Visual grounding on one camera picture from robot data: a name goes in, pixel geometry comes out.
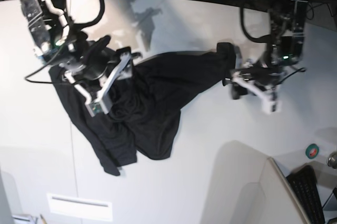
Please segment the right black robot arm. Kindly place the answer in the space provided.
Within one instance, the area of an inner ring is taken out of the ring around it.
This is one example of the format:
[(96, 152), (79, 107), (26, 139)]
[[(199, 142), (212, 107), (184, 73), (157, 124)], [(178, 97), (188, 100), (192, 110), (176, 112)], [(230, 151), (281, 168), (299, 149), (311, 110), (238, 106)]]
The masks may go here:
[(133, 60), (140, 53), (131, 52), (125, 47), (109, 55), (107, 45), (109, 35), (98, 41), (89, 41), (83, 31), (100, 22), (105, 12), (105, 1), (98, 0), (98, 15), (91, 21), (76, 23), (69, 15), (66, 0), (19, 0), (22, 13), (27, 21), (28, 30), (34, 42), (35, 55), (42, 61), (42, 66), (25, 76), (31, 77), (49, 67), (51, 81), (49, 84), (75, 86), (76, 84), (97, 84), (99, 78), (111, 73), (121, 63), (122, 55), (130, 56), (119, 80), (133, 78), (137, 75)]

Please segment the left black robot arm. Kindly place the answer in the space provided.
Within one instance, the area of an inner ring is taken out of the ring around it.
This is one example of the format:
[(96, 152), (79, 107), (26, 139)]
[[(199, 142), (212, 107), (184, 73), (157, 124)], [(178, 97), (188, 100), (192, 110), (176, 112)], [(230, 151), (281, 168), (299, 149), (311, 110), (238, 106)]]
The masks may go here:
[[(240, 99), (252, 93), (269, 101), (278, 100), (278, 88), (292, 74), (304, 73), (304, 67), (296, 64), (302, 59), (305, 40), (304, 28), (306, 10), (310, 0), (241, 0), (240, 27), (244, 36), (256, 44), (265, 44), (265, 51), (255, 61), (240, 62), (240, 50), (232, 46), (229, 69), (222, 81), (230, 86), (231, 98)], [(260, 37), (252, 36), (245, 26), (246, 5), (266, 9), (269, 15), (269, 33)], [(286, 68), (293, 69), (292, 74)]]

